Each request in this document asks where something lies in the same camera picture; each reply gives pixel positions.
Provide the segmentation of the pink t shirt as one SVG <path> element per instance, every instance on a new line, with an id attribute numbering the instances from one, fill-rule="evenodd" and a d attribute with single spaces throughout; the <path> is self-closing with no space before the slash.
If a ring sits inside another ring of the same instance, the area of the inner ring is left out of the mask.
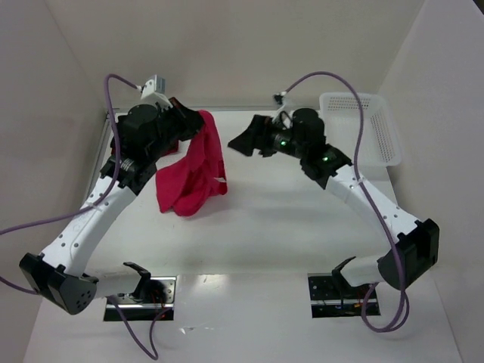
<path id="1" fill-rule="evenodd" d="M 213 115 L 200 110 L 204 125 L 176 163 L 157 171 L 156 196 L 160 212 L 190 217 L 211 197 L 228 192 L 222 145 Z"/>

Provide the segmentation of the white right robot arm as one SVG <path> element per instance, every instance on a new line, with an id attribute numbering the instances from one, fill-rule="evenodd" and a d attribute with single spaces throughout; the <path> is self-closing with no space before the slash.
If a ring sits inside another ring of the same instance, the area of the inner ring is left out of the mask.
<path id="1" fill-rule="evenodd" d="M 405 290 L 438 259 L 439 226 L 407 213 L 355 171 L 348 156 L 326 141 L 324 121 L 316 110 L 302 108 L 285 126 L 277 116 L 254 115 L 249 126 L 228 142 L 246 157 L 276 153 L 299 160 L 302 171 L 323 190 L 343 201 L 389 242 L 383 256 L 350 257 L 332 271 L 340 290 L 385 282 Z"/>

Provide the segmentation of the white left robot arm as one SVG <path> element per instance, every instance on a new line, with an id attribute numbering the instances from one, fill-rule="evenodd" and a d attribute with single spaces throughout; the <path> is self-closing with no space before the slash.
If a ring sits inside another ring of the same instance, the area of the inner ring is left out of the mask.
<path id="1" fill-rule="evenodd" d="M 178 141 L 187 141 L 203 127 L 203 117 L 171 98 L 171 106 L 139 104 L 120 116 L 113 154 L 85 201 L 89 210 L 73 218 L 39 255 L 27 253 L 20 269 L 39 295 L 70 315 L 82 312 L 93 299 L 129 294 L 142 300 L 149 294 L 151 274 L 133 262 L 119 271 L 86 273 L 97 245 L 118 215 L 141 193 L 156 173 L 159 158 Z"/>

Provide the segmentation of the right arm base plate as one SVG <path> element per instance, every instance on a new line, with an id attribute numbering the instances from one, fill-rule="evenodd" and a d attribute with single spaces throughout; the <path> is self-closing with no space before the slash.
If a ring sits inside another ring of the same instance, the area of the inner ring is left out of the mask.
<path id="1" fill-rule="evenodd" d="M 360 317 L 370 288 L 365 284 L 341 293 L 330 274 L 308 275 L 308 284 L 313 318 Z"/>

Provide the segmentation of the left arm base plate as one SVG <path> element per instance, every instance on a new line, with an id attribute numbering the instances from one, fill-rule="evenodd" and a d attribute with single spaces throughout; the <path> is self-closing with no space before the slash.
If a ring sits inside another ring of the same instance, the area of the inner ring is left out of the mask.
<path id="1" fill-rule="evenodd" d="M 118 293 L 113 296 L 113 300 L 127 321 L 152 321 L 161 312 L 161 321 L 172 321 L 176 283 L 176 276 L 152 277 L 150 289 L 141 298 Z"/>

